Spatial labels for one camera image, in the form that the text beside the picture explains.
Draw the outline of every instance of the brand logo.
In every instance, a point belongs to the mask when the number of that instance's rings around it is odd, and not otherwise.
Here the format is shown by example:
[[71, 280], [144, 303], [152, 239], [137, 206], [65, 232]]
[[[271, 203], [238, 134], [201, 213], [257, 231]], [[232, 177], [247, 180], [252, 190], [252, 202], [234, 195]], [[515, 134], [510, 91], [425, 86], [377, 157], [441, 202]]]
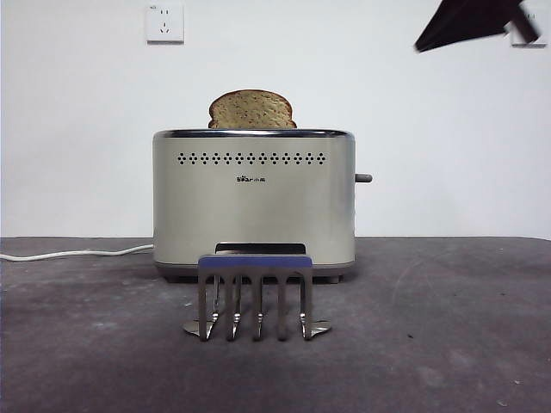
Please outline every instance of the brand logo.
[[255, 178], [251, 178], [251, 177], [245, 176], [245, 175], [236, 176], [235, 179], [236, 179], [237, 182], [239, 182], [239, 183], [241, 183], [241, 182], [266, 182], [266, 178], [264, 178], [264, 177], [255, 177]]

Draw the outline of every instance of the metal prong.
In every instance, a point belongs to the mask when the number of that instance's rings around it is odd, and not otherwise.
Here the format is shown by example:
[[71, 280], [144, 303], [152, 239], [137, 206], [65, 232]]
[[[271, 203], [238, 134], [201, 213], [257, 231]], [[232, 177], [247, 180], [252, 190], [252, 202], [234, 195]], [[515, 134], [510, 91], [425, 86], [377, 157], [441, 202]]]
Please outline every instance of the metal prong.
[[[214, 327], [213, 321], [207, 321], [207, 340], [210, 337], [210, 332]], [[183, 329], [186, 333], [193, 334], [194, 336], [201, 337], [199, 335], [199, 320], [187, 321], [183, 324]]]
[[260, 340], [262, 334], [262, 276], [253, 277], [251, 280], [252, 288], [252, 325], [253, 337], [255, 341]]
[[[304, 319], [304, 314], [300, 314], [300, 325], [302, 327], [302, 337], [305, 338], [305, 336], [306, 336], [306, 322], [305, 322], [305, 319]], [[311, 338], [313, 338], [317, 334], [325, 333], [325, 332], [329, 331], [330, 329], [331, 329], [331, 323], [329, 321], [325, 321], [325, 320], [313, 321], [312, 322], [312, 328], [311, 328], [311, 332], [312, 332]]]
[[302, 337], [312, 339], [312, 273], [304, 269], [300, 274], [300, 323]]
[[235, 339], [235, 335], [238, 330], [239, 321], [241, 320], [241, 286], [243, 284], [243, 277], [239, 274], [235, 279], [235, 310], [233, 312], [233, 331], [232, 339]]
[[277, 277], [277, 338], [278, 340], [287, 340], [287, 325], [285, 323], [285, 289], [287, 286], [287, 276]]
[[214, 298], [213, 298], [213, 316], [212, 320], [207, 320], [207, 277], [200, 276], [198, 279], [199, 292], [199, 319], [184, 323], [183, 329], [194, 336], [199, 336], [202, 341], [208, 340], [213, 330], [216, 320], [219, 316], [220, 299], [220, 277], [214, 276]]
[[218, 320], [220, 302], [220, 276], [214, 276], [214, 298], [213, 298], [213, 324]]

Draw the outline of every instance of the toaster slot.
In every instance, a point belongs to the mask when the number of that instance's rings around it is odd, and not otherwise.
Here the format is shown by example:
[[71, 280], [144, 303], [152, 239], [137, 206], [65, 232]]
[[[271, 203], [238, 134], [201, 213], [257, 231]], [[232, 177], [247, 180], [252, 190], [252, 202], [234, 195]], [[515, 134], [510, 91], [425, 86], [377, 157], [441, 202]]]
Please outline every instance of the toaster slot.
[[303, 243], [218, 243], [215, 253], [304, 255], [306, 246]]

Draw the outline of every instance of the slice of bread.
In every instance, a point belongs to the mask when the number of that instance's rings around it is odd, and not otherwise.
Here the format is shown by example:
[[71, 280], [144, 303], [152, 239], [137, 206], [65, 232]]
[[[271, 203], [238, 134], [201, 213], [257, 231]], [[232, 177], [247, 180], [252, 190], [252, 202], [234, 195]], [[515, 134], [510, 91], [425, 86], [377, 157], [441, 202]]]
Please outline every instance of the slice of bread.
[[216, 99], [208, 110], [211, 129], [292, 129], [293, 109], [283, 96], [257, 89], [235, 90]]

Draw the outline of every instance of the black object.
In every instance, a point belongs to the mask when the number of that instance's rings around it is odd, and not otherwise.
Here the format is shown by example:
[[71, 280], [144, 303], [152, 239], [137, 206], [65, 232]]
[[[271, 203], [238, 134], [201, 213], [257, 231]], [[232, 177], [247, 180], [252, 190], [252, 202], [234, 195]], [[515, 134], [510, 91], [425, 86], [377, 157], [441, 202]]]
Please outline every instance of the black object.
[[458, 41], [506, 33], [512, 22], [526, 43], [540, 34], [532, 26], [520, 0], [443, 0], [415, 47], [426, 52]]
[[356, 174], [356, 182], [358, 183], [370, 183], [373, 181], [373, 177], [367, 174]]

